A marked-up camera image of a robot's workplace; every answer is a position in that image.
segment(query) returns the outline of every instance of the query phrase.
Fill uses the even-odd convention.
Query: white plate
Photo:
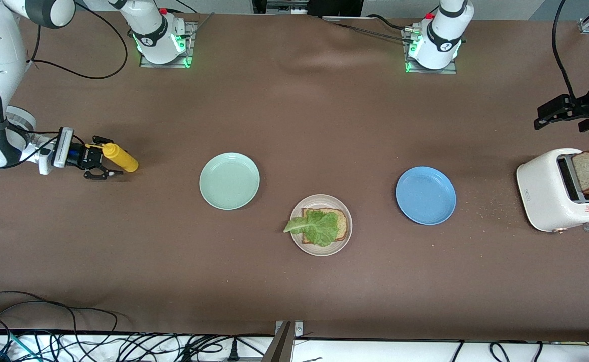
[[[322,209],[322,208],[333,208],[343,211],[348,219],[348,234],[346,238],[341,241],[334,241],[331,245],[327,247],[320,247],[313,244],[304,244],[304,234],[292,234],[292,240],[294,243],[299,247],[299,249],[303,250],[304,252],[314,255],[314,256],[331,256],[340,252],[343,247],[346,246],[348,240],[350,239],[350,235],[352,234],[352,217],[350,216],[350,212],[348,208],[336,197],[332,197],[330,195],[324,194],[317,194],[311,195],[306,197],[305,199],[299,201],[299,204],[294,207],[292,214],[290,215],[290,219],[296,218],[297,216],[303,216],[303,209]]]

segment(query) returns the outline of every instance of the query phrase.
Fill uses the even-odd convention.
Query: blue plate
[[[404,172],[395,188],[398,206],[409,219],[423,225],[437,225],[455,211],[455,189],[448,177],[430,167]]]

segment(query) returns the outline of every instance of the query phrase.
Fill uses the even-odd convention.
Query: white floor
[[[103,341],[105,337],[101,335],[85,335],[79,337],[81,341]],[[104,344],[97,348],[91,356],[97,362],[115,362],[118,356],[119,347],[124,348],[123,341],[117,340],[116,338],[122,338],[122,335],[116,335],[110,337],[107,341],[111,341],[109,344]],[[154,340],[150,340],[145,345],[150,348],[157,342],[161,341],[163,337],[157,337]],[[175,339],[161,344],[155,351],[169,351],[181,348],[186,343],[188,337],[179,337],[179,343]],[[41,335],[39,337],[40,344],[45,350],[45,346],[48,346],[49,337]],[[244,337],[244,341],[252,344],[257,349],[265,351],[272,340],[269,337]],[[5,345],[7,338],[0,335],[0,349]],[[37,351],[34,337],[26,336],[20,337],[20,341],[27,348],[32,351]],[[65,335],[63,337],[63,343],[70,344],[75,342],[73,335]],[[232,342],[230,339],[221,343],[223,350],[218,353],[201,353],[199,355],[200,362],[205,361],[224,361],[227,360],[230,355],[230,346]],[[446,342],[389,342],[389,341],[295,341],[294,352],[292,356],[292,362],[305,362],[314,359],[318,359],[319,362],[364,362],[364,361],[376,361],[376,362],[451,362],[453,354],[458,346],[457,342],[446,343]],[[504,343],[502,346],[510,358],[510,362],[532,362],[536,351],[538,350],[537,344],[524,344],[524,343]],[[128,347],[127,351],[132,350],[133,346]],[[76,362],[79,362],[79,358],[83,356],[78,346],[72,346],[68,349],[69,352],[76,355]],[[142,355],[144,351],[142,349],[134,350],[128,357],[127,360],[136,359],[136,357]],[[168,353],[164,355],[156,356],[157,362],[173,362],[175,360],[176,353]],[[28,356],[28,353],[18,346],[18,344],[12,344],[12,348],[8,353],[12,360],[16,360],[19,357]],[[497,351],[499,358],[503,360],[499,350]],[[254,352],[250,348],[247,348],[243,344],[239,343],[239,356],[240,357],[260,357],[258,353]],[[71,362],[71,358],[64,353],[60,356],[61,362]],[[83,359],[83,362],[90,362],[89,359]],[[140,362],[156,362],[153,357],[148,356],[143,358]],[[457,362],[495,362],[492,355],[489,352],[488,343],[465,343],[460,355],[458,356]],[[589,362],[589,346],[584,345],[566,345],[566,344],[546,344],[543,347],[543,352],[538,359],[538,362]]]

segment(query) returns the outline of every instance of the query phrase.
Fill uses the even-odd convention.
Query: toaster slot
[[[574,169],[574,162],[572,162],[573,156],[574,154],[561,154],[558,156],[558,169],[565,183],[569,199],[577,204],[589,204],[589,194],[583,194],[580,188],[580,182]]]

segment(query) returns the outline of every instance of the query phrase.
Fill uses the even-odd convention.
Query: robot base
[[[184,69],[191,68],[191,59],[194,55],[194,43],[196,42],[196,29],[198,28],[198,22],[186,21],[185,22],[185,39],[181,39],[179,42],[184,42],[185,51],[176,57],[173,61],[166,64],[154,64],[147,60],[141,53],[140,67],[141,68],[171,68],[171,69]]]
[[[410,32],[401,31],[402,38],[413,40]],[[442,69],[428,69],[421,66],[417,60],[409,56],[410,48],[414,46],[413,43],[404,42],[404,63],[407,73],[429,73],[429,74],[457,74],[455,68],[455,60],[451,60],[448,66]]]

